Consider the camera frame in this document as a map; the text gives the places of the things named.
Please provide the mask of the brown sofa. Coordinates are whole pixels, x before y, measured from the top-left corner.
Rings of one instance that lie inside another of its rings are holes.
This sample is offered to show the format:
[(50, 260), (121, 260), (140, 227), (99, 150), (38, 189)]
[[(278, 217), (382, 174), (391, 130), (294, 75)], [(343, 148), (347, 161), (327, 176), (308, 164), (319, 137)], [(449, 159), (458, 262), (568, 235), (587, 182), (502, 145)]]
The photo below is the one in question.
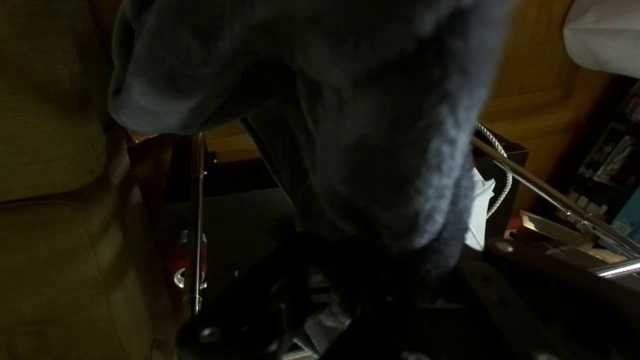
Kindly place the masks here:
[(0, 360), (172, 360), (89, 0), (0, 0)]

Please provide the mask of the white cloth on table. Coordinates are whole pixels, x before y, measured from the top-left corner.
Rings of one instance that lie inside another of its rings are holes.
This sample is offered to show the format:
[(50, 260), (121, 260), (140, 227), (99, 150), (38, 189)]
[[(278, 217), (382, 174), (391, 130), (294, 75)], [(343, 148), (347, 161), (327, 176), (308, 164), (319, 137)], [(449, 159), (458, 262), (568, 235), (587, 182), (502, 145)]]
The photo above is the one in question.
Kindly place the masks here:
[(471, 249), (482, 251), (485, 244), (485, 219), (489, 209), (489, 199), (494, 197), (494, 180), (484, 180), (478, 169), (471, 171), (474, 191), (471, 191), (471, 212), (468, 219), (468, 232), (463, 244)]

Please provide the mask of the gray robe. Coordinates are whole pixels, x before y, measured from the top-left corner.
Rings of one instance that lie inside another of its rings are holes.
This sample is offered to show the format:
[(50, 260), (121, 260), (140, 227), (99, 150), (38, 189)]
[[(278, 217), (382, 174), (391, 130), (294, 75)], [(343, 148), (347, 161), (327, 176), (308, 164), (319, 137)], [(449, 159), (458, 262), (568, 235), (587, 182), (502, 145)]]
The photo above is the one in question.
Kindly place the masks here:
[(303, 229), (451, 266), (510, 0), (123, 0), (108, 107), (145, 134), (241, 120)]

